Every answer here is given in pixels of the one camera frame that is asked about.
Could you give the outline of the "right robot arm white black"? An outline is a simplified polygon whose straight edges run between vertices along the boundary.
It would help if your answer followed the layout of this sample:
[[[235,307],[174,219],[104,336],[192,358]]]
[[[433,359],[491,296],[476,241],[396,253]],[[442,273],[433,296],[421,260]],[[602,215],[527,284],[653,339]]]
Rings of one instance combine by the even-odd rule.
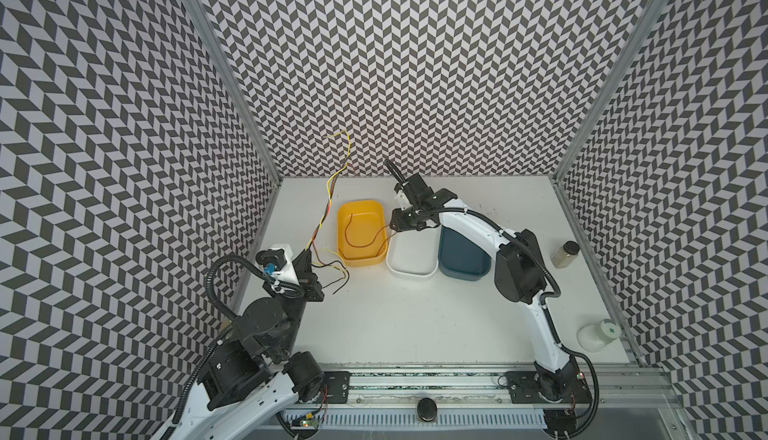
[[[505,228],[476,211],[448,189],[433,190],[419,174],[405,176],[391,160],[386,169],[396,179],[395,191],[405,207],[392,211],[394,232],[421,231],[430,225],[453,230],[493,258],[494,285],[508,301],[522,305],[534,348],[537,396],[546,403],[569,400],[583,380],[579,360],[589,358],[566,347],[559,337],[547,301],[561,289],[543,260],[535,234]]]

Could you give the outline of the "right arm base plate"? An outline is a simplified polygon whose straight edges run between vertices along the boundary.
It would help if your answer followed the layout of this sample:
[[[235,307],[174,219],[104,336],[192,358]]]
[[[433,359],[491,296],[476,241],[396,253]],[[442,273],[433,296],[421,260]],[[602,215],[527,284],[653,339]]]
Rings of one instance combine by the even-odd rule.
[[[576,380],[560,400],[548,400],[540,392],[534,371],[507,371],[504,379],[511,402],[515,405],[540,404],[567,408],[573,405],[587,406],[592,401],[591,390],[584,380]]]

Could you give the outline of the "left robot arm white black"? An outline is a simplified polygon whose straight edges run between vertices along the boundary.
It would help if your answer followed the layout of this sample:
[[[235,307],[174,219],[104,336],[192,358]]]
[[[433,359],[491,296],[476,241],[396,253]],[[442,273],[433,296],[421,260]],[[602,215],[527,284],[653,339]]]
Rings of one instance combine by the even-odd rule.
[[[221,268],[236,263],[262,282],[265,296],[234,312],[217,294]],[[293,254],[287,244],[256,253],[255,259],[228,254],[215,260],[203,280],[210,303],[229,321],[206,348],[182,387],[157,439],[243,439],[276,420],[293,439],[311,439],[320,428],[312,418],[290,424],[284,412],[297,403],[324,403],[325,374],[308,352],[293,347],[309,302],[325,298],[308,249]]]

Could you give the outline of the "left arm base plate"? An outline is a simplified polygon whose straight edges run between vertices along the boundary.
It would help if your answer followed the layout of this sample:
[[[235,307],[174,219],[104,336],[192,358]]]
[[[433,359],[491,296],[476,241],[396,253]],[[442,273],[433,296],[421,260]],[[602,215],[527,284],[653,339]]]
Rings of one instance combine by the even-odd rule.
[[[344,370],[325,371],[317,395],[312,402],[341,405],[346,404],[349,398],[351,372]]]

